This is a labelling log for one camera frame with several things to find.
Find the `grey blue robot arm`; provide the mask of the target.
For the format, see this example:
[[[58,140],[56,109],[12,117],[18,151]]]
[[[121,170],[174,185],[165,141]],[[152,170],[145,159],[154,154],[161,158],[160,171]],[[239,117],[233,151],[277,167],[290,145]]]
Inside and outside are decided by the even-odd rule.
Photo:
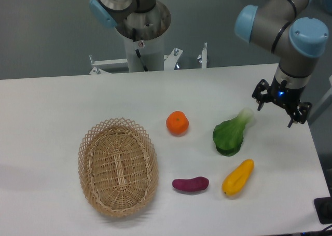
[[[259,82],[252,96],[259,107],[273,103],[290,122],[305,123],[311,103],[301,101],[329,37],[318,19],[299,18],[312,0],[267,0],[263,7],[248,5],[239,13],[235,34],[280,58],[272,83]],[[171,23],[167,7],[157,0],[90,0],[94,17],[123,38],[131,72],[172,70],[175,54],[164,57],[163,35]]]

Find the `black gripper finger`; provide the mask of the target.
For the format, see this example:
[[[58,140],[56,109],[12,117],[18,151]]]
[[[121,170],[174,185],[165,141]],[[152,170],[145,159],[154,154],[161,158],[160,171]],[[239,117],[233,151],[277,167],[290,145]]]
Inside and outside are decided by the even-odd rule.
[[[290,128],[295,123],[304,124],[307,121],[308,114],[312,108],[312,103],[301,102],[287,104],[286,112],[290,116],[290,121],[287,125]]]
[[[271,86],[265,79],[262,79],[255,87],[252,98],[256,100],[258,104],[257,110],[260,111],[265,103],[271,103],[273,96],[271,94]]]

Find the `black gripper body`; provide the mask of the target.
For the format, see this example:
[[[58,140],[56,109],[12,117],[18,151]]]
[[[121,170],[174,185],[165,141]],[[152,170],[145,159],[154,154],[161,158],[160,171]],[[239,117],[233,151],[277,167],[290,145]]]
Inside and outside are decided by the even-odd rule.
[[[283,109],[297,109],[307,78],[295,78],[285,73],[275,73],[268,91],[269,102]]]

